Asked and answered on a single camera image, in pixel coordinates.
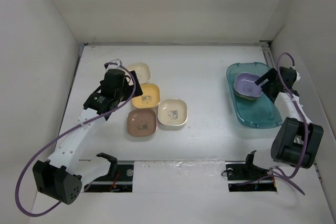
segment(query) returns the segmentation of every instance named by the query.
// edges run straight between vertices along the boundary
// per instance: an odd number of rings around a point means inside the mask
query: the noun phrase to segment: purple bowl
[[[247,99],[256,99],[263,93],[261,87],[254,82],[260,78],[259,75],[253,73],[242,72],[235,79],[234,89],[237,95]]]

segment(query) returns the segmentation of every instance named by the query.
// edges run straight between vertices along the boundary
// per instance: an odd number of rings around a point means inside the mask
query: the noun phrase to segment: red wire
[[[117,175],[116,175],[116,178],[114,179],[113,184],[112,184],[111,187],[110,187],[110,191],[113,190],[113,188],[114,188],[114,184],[116,183],[116,181],[117,181],[117,179],[119,178],[119,176],[120,176],[120,171],[118,171],[118,173],[117,173]]]

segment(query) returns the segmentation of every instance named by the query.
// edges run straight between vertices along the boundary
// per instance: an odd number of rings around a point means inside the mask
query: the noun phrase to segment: beige bowl
[[[144,84],[149,82],[149,80],[151,79],[151,73],[149,71],[149,67],[147,64],[145,63],[135,63],[132,65],[129,65],[126,67],[129,71],[135,71],[138,81],[140,84]]]
[[[181,126],[188,119],[187,104],[180,99],[166,99],[158,107],[159,122],[163,125]]]
[[[132,104],[138,109],[153,108],[160,102],[160,90],[155,84],[142,84],[142,96],[132,98]]]
[[[151,109],[137,109],[128,114],[127,131],[131,136],[150,136],[158,128],[156,114]]]

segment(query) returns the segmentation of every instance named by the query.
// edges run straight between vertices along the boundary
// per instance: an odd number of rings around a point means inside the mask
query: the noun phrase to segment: teal tray
[[[242,72],[254,73],[262,76],[269,70],[269,66],[260,62],[236,63],[226,71],[231,98],[238,121],[247,127],[269,129],[282,125],[282,118],[277,107],[262,94],[256,100],[248,100],[239,97],[234,92],[236,76]]]

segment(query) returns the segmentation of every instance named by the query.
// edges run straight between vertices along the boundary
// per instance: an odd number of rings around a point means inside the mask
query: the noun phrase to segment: brown bowl
[[[131,136],[150,136],[158,128],[156,114],[151,109],[137,109],[128,114],[127,131]]]

